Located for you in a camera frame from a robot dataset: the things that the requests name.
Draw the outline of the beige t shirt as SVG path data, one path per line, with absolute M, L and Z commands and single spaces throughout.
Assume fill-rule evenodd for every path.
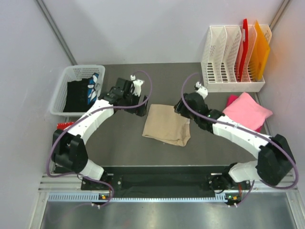
M 190 119 L 175 113 L 171 105 L 152 104 L 142 136 L 184 147 L 191 138 Z

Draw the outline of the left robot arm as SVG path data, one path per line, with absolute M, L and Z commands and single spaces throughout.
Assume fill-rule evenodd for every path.
M 72 125 L 53 134 L 50 160 L 55 164 L 91 179 L 97 189 L 103 189 L 108 184 L 105 170 L 89 159 L 86 143 L 98 127 L 123 110 L 143 117 L 147 112 L 148 97 L 140 101 L 143 80 L 134 75 L 130 80 L 118 78 L 110 91 L 103 92 L 95 100 L 92 107 Z

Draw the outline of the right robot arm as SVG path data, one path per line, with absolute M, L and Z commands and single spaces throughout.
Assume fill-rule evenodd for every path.
M 291 171 L 298 171 L 288 141 L 282 135 L 260 134 L 230 119 L 221 111 L 209 109 L 199 93 L 183 94 L 174 111 L 193 120 L 202 130 L 223 137 L 253 155 L 254 161 L 233 163 L 223 172 L 222 182 L 226 188 L 235 188 L 240 182 L 261 180 L 264 184 L 279 188 L 278 184 Z

